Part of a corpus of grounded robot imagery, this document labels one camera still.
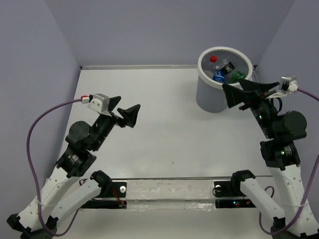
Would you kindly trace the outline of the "green plastic bottle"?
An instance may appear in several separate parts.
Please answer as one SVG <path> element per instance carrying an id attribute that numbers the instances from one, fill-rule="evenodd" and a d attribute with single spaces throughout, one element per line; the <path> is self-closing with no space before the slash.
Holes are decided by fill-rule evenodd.
<path id="1" fill-rule="evenodd" d="M 245 77 L 246 77 L 246 75 L 244 73 L 242 73 L 241 71 L 235 71 L 235 72 L 233 72 L 233 74 L 231 76 L 231 83 L 234 84 L 241 79 L 245 79 Z"/>

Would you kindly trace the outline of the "blue label bottle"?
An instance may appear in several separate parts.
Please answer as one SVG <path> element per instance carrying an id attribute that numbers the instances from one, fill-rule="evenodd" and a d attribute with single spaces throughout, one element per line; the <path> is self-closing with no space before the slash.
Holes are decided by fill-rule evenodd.
<path id="1" fill-rule="evenodd" d="M 219 65 L 215 66 L 215 72 L 212 79 L 219 83 L 225 83 L 225 75 Z"/>

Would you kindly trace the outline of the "black cap clear bottle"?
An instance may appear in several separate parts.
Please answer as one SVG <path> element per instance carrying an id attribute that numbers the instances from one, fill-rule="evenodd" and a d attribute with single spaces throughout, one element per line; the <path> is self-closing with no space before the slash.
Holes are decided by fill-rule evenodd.
<path id="1" fill-rule="evenodd" d="M 224 75 L 228 75 L 235 69 L 235 66 L 227 58 L 223 58 L 220 60 L 219 67 Z"/>

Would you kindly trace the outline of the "red label water bottle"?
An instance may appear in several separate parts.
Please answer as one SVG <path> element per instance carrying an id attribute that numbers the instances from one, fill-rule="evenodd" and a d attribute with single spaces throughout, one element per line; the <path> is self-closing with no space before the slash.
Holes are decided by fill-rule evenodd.
<path id="1" fill-rule="evenodd" d="M 217 57 L 215 55 L 211 55 L 209 58 L 203 59 L 202 61 L 202 69 L 204 73 L 210 78 L 212 78 L 215 73 L 216 62 Z"/>

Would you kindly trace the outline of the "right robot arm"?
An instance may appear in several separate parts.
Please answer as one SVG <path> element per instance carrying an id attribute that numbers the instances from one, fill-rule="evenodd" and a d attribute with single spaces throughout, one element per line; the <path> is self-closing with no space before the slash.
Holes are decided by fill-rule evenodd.
<path id="1" fill-rule="evenodd" d="M 269 169 L 276 191 L 281 199 L 278 205 L 258 184 L 249 170 L 233 173 L 229 189 L 234 195 L 244 194 L 259 210 L 260 217 L 268 217 L 272 226 L 268 235 L 274 239 L 316 239 L 319 224 L 308 202 L 313 182 L 304 185 L 301 178 L 301 161 L 295 140 L 307 136 L 307 120 L 297 111 L 280 114 L 274 99 L 281 100 L 300 91 L 294 77 L 283 77 L 281 82 L 262 84 L 241 79 L 240 87 L 223 84 L 229 108 L 238 106 L 251 110 L 265 141 L 260 143 L 261 154 Z"/>

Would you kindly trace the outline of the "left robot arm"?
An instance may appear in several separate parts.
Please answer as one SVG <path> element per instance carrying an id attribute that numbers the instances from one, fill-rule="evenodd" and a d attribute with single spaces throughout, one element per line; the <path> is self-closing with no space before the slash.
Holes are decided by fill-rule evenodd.
<path id="1" fill-rule="evenodd" d="M 118 115 L 113 110 L 121 100 L 120 96 L 107 97 L 103 94 L 84 95 L 70 101 L 81 102 L 97 112 L 98 117 L 92 125 L 77 121 L 71 125 L 65 138 L 67 148 L 56 161 L 51 175 L 41 187 L 30 155 L 30 138 L 36 124 L 48 113 L 68 105 L 61 103 L 42 113 L 31 125 L 26 139 L 26 155 L 33 175 L 36 196 L 28 206 L 18 214 L 8 217 L 8 225 L 21 233 L 22 239 L 51 239 L 62 237 L 59 225 L 70 215 L 76 216 L 79 209 L 89 200 L 109 194 L 112 179 L 103 171 L 95 171 L 89 179 L 65 196 L 69 188 L 86 173 L 97 157 L 98 151 L 114 126 L 134 128 L 141 106 L 134 105 L 127 109 L 118 108 Z"/>

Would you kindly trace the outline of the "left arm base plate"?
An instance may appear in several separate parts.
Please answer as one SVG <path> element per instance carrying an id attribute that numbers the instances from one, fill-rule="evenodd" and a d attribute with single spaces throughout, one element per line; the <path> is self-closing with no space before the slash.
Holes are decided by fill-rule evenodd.
<path id="1" fill-rule="evenodd" d="M 81 206 L 81 209 L 125 209 L 127 181 L 113 180 L 110 189 L 102 189 L 100 194 Z"/>

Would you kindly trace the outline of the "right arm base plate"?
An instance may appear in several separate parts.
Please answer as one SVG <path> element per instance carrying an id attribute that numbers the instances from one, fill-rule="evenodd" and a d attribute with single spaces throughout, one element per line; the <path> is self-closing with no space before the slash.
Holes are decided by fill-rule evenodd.
<path id="1" fill-rule="evenodd" d="M 232 189 L 230 181 L 214 181 L 212 194 L 217 209 L 256 208 L 246 195 Z"/>

